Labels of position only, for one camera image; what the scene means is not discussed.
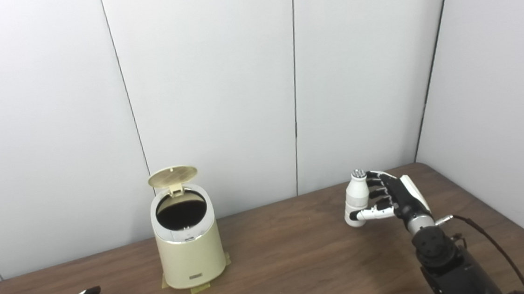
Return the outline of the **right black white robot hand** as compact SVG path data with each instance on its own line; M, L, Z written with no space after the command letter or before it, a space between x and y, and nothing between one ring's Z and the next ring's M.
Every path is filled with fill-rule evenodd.
M361 227L367 221L397 217L412 235L435 226L427 201L408 175L355 169L351 177L344 211L348 225Z

